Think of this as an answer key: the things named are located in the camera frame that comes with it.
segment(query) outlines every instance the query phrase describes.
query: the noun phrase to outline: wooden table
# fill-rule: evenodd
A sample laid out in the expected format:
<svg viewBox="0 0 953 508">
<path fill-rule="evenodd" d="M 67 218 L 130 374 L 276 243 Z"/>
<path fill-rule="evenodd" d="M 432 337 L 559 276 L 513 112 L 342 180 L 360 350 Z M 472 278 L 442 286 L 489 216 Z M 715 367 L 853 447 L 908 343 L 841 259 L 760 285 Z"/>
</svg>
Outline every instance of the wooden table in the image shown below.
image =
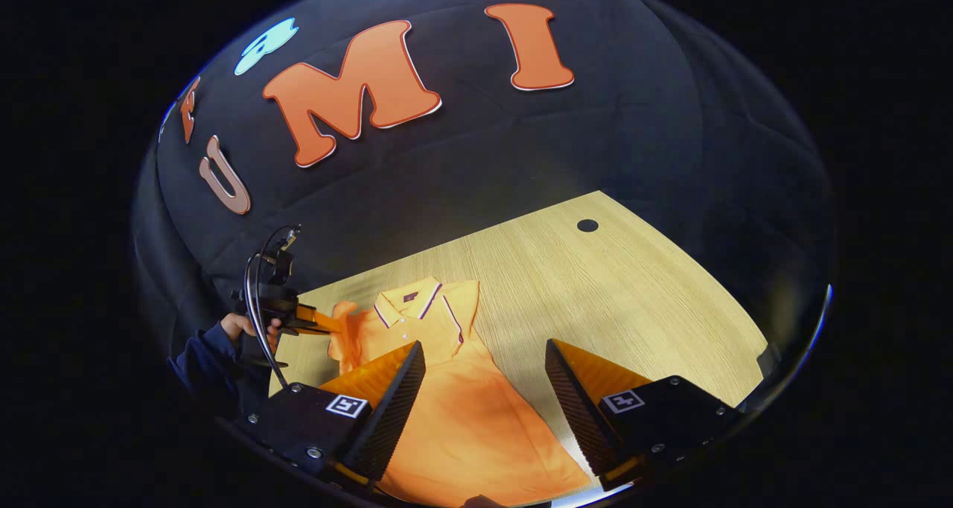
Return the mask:
<svg viewBox="0 0 953 508">
<path fill-rule="evenodd" d="M 576 224 L 599 224 L 583 232 Z M 644 220 L 593 192 L 300 295 L 330 315 L 432 276 L 480 281 L 474 328 L 500 371 L 588 472 L 544 369 L 546 339 L 598 353 L 649 379 L 681 375 L 732 406 L 760 381 L 765 338 L 711 275 Z M 282 336 L 290 382 L 337 377 L 327 336 Z M 280 388 L 274 375 L 270 393 Z"/>
</svg>

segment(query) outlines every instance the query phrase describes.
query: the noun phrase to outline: polo shirt collar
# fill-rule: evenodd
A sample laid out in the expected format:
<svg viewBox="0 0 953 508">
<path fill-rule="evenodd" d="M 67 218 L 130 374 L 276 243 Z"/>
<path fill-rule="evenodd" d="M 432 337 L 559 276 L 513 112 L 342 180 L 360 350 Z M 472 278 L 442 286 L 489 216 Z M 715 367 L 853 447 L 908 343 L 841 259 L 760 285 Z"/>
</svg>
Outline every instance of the polo shirt collar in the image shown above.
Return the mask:
<svg viewBox="0 0 953 508">
<path fill-rule="evenodd" d="M 427 277 L 394 290 L 380 292 L 377 301 L 374 301 L 374 310 L 388 328 L 401 318 L 422 320 L 430 311 L 436 292 L 442 285 L 435 278 Z"/>
</svg>

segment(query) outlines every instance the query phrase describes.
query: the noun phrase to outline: orange polo shirt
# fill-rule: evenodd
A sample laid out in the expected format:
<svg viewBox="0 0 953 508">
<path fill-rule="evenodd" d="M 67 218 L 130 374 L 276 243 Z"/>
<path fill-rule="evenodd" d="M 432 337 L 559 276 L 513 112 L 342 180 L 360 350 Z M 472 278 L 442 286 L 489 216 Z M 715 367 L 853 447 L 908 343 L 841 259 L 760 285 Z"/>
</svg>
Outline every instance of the orange polo shirt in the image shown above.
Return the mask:
<svg viewBox="0 0 953 508">
<path fill-rule="evenodd" d="M 533 504 L 581 488 L 589 478 L 510 385 L 473 328 L 479 281 L 433 277 L 378 294 L 357 312 L 341 302 L 328 355 L 350 372 L 414 340 L 427 373 L 394 457 L 378 487 L 403 501 L 461 506 L 486 495 Z"/>
</svg>

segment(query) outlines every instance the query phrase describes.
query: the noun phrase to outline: letter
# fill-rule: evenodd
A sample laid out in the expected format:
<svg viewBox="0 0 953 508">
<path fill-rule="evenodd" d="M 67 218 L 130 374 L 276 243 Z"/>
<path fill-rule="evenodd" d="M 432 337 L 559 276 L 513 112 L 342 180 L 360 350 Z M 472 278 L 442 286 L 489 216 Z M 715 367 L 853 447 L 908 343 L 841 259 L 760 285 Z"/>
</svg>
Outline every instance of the letter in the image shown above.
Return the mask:
<svg viewBox="0 0 953 508">
<path fill-rule="evenodd" d="M 259 35 L 258 39 L 253 40 L 241 53 L 241 60 L 235 66 L 235 76 L 245 74 L 245 71 L 255 66 L 262 57 L 282 47 L 292 36 L 295 36 L 295 33 L 297 33 L 295 19 L 285 19 Z"/>
<path fill-rule="evenodd" d="M 552 11 L 538 5 L 501 3 L 484 11 L 503 22 L 517 57 L 517 72 L 510 77 L 513 87 L 522 91 L 565 87 L 575 80 L 573 71 L 562 66 L 552 41 L 549 20 Z"/>
<path fill-rule="evenodd" d="M 205 152 L 208 154 L 208 157 L 202 158 L 202 161 L 198 165 L 198 174 L 205 179 L 205 182 L 208 182 L 208 187 L 211 188 L 211 191 L 218 196 L 218 200 L 221 200 L 229 210 L 232 210 L 232 212 L 236 214 L 248 212 L 252 207 L 252 198 L 249 197 L 245 185 L 243 185 L 241 179 L 238 178 L 238 175 L 235 174 L 235 170 L 232 169 L 229 161 L 225 159 L 225 155 L 222 154 L 221 149 L 218 148 L 218 136 L 211 136 L 211 139 L 208 140 L 208 145 L 205 146 Z M 224 186 L 222 186 L 222 182 L 219 182 L 218 178 L 211 172 L 211 165 L 208 159 L 212 159 L 215 165 L 218 165 L 222 174 L 225 175 L 225 179 L 229 181 L 229 184 L 232 186 L 232 192 L 234 192 L 235 195 L 231 195 L 231 193 L 227 192 Z"/>
<path fill-rule="evenodd" d="M 374 104 L 371 125 L 390 128 L 438 110 L 440 95 L 420 83 L 407 53 L 407 20 L 386 22 L 355 35 L 348 44 L 339 77 L 307 63 L 296 63 L 277 74 L 262 90 L 274 98 L 297 144 L 295 163 L 309 168 L 327 158 L 337 146 L 311 115 L 349 139 L 360 137 L 364 89 Z"/>
<path fill-rule="evenodd" d="M 198 87 L 198 80 L 201 76 L 195 77 L 195 81 L 188 87 L 185 94 L 185 100 L 182 101 L 182 129 L 185 131 L 185 142 L 191 139 L 191 129 L 195 128 L 195 120 L 191 117 L 191 112 L 195 109 L 195 87 Z"/>
</svg>

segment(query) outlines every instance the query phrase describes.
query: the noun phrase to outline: wooden tabletop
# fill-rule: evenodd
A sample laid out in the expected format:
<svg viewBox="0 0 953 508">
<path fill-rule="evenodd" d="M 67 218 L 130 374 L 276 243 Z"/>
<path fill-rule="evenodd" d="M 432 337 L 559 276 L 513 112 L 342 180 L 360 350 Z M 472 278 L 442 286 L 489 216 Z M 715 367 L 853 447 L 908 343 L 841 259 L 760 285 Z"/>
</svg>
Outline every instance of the wooden tabletop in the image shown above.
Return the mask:
<svg viewBox="0 0 953 508">
<path fill-rule="evenodd" d="M 583 232 L 581 220 L 599 227 Z M 428 276 L 442 283 L 479 280 L 474 328 L 500 371 L 586 472 L 546 377 L 546 339 L 649 379 L 683 376 L 732 406 L 762 381 L 756 358 L 767 343 L 751 317 L 676 244 L 602 192 L 305 292 L 300 301 L 327 315 L 343 300 L 371 308 L 378 292 Z M 282 371 L 289 383 L 317 386 L 337 377 L 329 339 L 282 336 L 277 359 L 289 363 Z M 279 388 L 272 375 L 270 393 Z"/>
</svg>

